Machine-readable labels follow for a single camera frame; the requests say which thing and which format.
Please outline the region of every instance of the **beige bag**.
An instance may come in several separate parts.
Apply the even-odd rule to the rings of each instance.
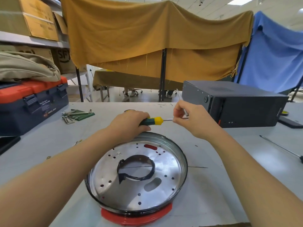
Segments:
[[[30,78],[45,82],[60,80],[60,71],[49,59],[19,52],[0,52],[0,81]]]

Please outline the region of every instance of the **smartphone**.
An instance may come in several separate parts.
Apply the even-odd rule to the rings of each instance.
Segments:
[[[292,121],[284,116],[280,116],[280,118],[278,119],[278,122],[282,123],[283,125],[288,126],[290,128],[303,128],[302,124]]]
[[[0,138],[0,155],[10,149],[13,145],[19,142],[20,136],[8,136]]]

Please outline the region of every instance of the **orange toolbox lid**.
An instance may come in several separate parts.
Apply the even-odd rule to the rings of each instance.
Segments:
[[[17,86],[0,89],[0,103],[12,103],[23,97],[46,91],[60,84],[67,84],[67,79],[64,76],[61,76],[61,80],[57,82],[24,80]]]

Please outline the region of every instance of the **red base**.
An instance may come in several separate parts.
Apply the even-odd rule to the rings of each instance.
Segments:
[[[106,220],[113,222],[118,225],[122,226],[142,226],[142,225],[147,225],[150,224],[161,217],[165,216],[172,210],[172,203],[168,204],[161,210],[148,214],[142,217],[125,217],[125,216],[120,216],[115,213],[109,212],[105,209],[101,209],[101,216],[104,217]]]

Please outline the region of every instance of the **black rim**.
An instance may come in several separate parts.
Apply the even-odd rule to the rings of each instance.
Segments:
[[[176,195],[179,193],[179,191],[180,191],[181,188],[183,187],[183,185],[184,185],[184,183],[185,183],[185,181],[186,181],[186,178],[187,178],[187,172],[188,172],[187,158],[186,158],[184,152],[181,150],[181,148],[180,148],[174,141],[172,141],[171,139],[167,138],[167,137],[164,136],[164,135],[161,135],[161,136],[164,137],[165,139],[168,139],[169,141],[171,141],[173,144],[175,144],[175,145],[178,147],[179,151],[182,153],[182,155],[183,155],[183,157],[184,157],[184,159],[185,159],[185,162],[186,162],[186,174],[185,174],[185,178],[184,178],[184,180],[183,180],[182,185],[181,185],[180,188],[177,190],[177,192],[176,192],[169,200],[167,200],[166,202],[164,202],[164,203],[162,203],[162,204],[160,204],[160,205],[158,205],[158,206],[155,206],[155,207],[153,207],[153,208],[150,208],[150,209],[137,210],[137,211],[126,211],[126,210],[114,209],[114,208],[111,208],[111,207],[109,207],[109,206],[103,204],[102,202],[100,202],[100,201],[92,194],[91,188],[90,188],[90,186],[89,186],[89,177],[90,177],[90,174],[91,174],[91,172],[92,172],[92,170],[90,170],[89,173],[88,173],[88,175],[87,175],[86,178],[84,179],[85,186],[86,186],[86,189],[87,189],[87,191],[89,192],[90,196],[91,196],[96,202],[98,202],[98,204],[99,204],[102,208],[104,208],[104,209],[106,209],[106,210],[108,210],[108,211],[111,211],[111,212],[113,212],[113,213],[116,213],[116,214],[119,214],[119,215],[123,215],[123,216],[142,216],[142,215],[151,214],[151,213],[154,213],[154,212],[160,210],[161,208],[163,208],[164,206],[168,205],[169,203],[171,203],[171,202],[175,199]]]

